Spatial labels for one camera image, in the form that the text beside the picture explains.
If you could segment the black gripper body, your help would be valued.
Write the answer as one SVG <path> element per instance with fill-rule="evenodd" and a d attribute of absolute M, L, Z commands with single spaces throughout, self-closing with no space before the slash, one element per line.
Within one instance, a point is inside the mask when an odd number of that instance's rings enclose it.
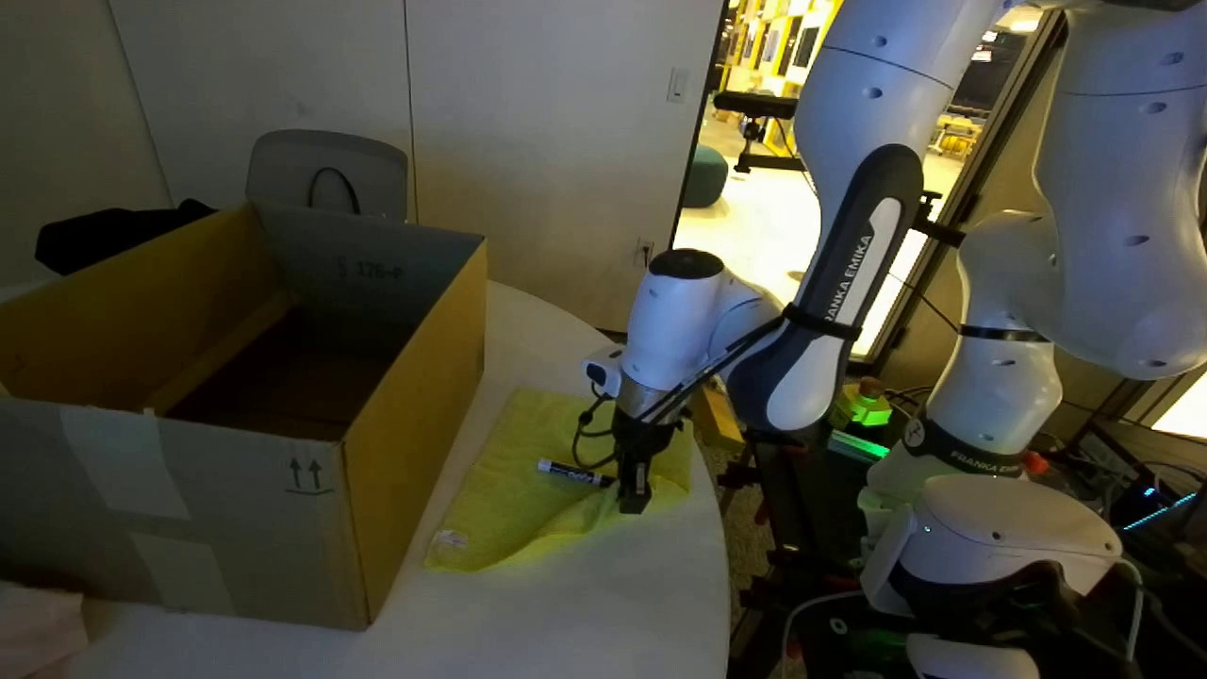
<path fill-rule="evenodd" d="M 643 417 L 618 412 L 611 417 L 611 431 L 616 431 L 616 455 L 623 464 L 648 464 L 655 452 L 663 452 L 672 443 L 672 436 L 683 431 L 683 421 L 681 417 L 643 421 Z"/>

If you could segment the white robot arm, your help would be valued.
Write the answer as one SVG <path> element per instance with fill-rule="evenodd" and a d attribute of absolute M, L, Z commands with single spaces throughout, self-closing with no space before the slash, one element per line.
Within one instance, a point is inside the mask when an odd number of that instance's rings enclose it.
<path fill-rule="evenodd" d="M 756 443 L 799 443 L 921 207 L 921 154 L 986 31 L 1019 0 L 845 0 L 798 105 L 823 241 L 775 309 L 708 252 L 648 259 L 611 382 L 616 501 L 652 499 L 652 455 L 694 388 L 730 383 Z M 1131 382 L 1195 371 L 1205 313 L 1207 0 L 1025 0 L 1067 22 L 1034 163 L 1034 212 L 958 237 L 964 327 L 928 403 L 869 470 L 860 601 L 907 625 L 917 679 L 1138 679 L 1138 625 L 1103 638 L 1089 592 L 1121 534 L 1025 476 L 1062 403 L 1055 358 Z"/>

